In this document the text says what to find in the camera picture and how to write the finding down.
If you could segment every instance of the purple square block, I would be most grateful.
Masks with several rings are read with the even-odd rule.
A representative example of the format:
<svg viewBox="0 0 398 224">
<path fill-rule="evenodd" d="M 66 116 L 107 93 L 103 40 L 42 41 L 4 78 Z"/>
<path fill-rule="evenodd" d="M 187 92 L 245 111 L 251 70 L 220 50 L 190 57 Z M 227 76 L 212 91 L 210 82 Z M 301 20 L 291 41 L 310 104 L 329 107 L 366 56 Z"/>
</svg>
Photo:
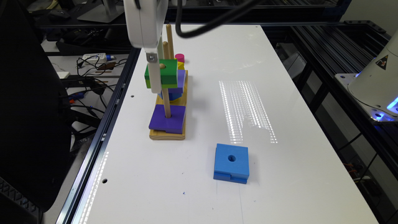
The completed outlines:
<svg viewBox="0 0 398 224">
<path fill-rule="evenodd" d="M 149 129 L 166 131 L 166 133 L 182 134 L 185 119 L 185 107 L 170 105 L 171 118 L 166 118 L 164 105 L 156 105 L 149 123 Z"/>
<path fill-rule="evenodd" d="M 184 85 L 185 85 L 185 70 L 178 71 L 178 81 L 177 88 L 169 88 L 169 93 L 184 93 Z"/>
</svg>

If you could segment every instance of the yellow block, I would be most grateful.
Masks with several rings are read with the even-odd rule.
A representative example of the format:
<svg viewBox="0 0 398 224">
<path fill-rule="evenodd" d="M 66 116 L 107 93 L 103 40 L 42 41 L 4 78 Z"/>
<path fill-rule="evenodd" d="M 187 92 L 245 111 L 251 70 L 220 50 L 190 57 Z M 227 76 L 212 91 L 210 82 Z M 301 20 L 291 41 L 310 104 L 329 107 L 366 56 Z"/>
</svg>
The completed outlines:
<svg viewBox="0 0 398 224">
<path fill-rule="evenodd" d="M 185 70 L 185 68 L 184 68 L 184 63 L 183 63 L 183 62 L 178 62 L 178 63 L 177 63 L 177 66 L 178 66 L 178 69 L 179 69 L 179 70 Z"/>
</svg>

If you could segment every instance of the wooden base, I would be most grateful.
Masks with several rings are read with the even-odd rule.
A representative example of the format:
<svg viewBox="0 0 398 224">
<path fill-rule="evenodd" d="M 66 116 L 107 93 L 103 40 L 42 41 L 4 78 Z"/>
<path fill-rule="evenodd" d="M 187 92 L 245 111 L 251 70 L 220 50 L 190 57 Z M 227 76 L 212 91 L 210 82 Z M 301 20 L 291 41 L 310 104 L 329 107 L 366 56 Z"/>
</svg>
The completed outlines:
<svg viewBox="0 0 398 224">
<path fill-rule="evenodd" d="M 184 93 L 182 96 L 174 101 L 170 102 L 170 105 L 177 105 L 177 106 L 187 106 L 187 92 L 188 92 L 188 70 L 185 71 L 187 76 L 185 77 L 185 84 L 184 84 Z M 160 96 L 156 98 L 156 104 L 163 104 L 163 100 Z M 166 133 L 165 131 L 158 131 L 158 130 L 151 130 L 149 131 L 149 137 L 152 140 L 184 140 L 185 139 L 185 125 L 186 125 L 187 115 L 185 115 L 184 126 L 182 129 L 182 134 L 170 134 Z"/>
</svg>

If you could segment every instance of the blue led light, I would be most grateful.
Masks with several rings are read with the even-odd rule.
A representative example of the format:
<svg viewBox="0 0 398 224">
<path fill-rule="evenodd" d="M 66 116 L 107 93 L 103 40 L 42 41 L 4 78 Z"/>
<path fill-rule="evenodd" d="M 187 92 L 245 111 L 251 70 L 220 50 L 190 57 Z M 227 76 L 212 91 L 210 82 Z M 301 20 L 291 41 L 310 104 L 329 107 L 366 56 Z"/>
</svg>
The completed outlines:
<svg viewBox="0 0 398 224">
<path fill-rule="evenodd" d="M 381 118 L 383 118 L 383 117 L 384 117 L 384 114 L 382 114 L 380 117 L 377 117 L 376 119 L 380 121 Z"/>
<path fill-rule="evenodd" d="M 398 103 L 398 97 L 396 98 L 396 100 L 394 100 L 392 103 L 390 103 L 390 105 L 388 105 L 387 109 L 391 109 L 391 108 L 394 107 L 397 103 Z"/>
</svg>

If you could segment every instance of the white robot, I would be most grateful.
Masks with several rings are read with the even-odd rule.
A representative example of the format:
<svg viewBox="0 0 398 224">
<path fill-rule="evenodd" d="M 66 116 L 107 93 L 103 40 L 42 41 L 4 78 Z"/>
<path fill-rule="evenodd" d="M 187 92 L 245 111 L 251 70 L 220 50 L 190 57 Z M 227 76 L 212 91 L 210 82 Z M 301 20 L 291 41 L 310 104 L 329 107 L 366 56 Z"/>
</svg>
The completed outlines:
<svg viewBox="0 0 398 224">
<path fill-rule="evenodd" d="M 373 120 L 398 121 L 398 32 L 361 73 L 335 77 Z"/>
</svg>

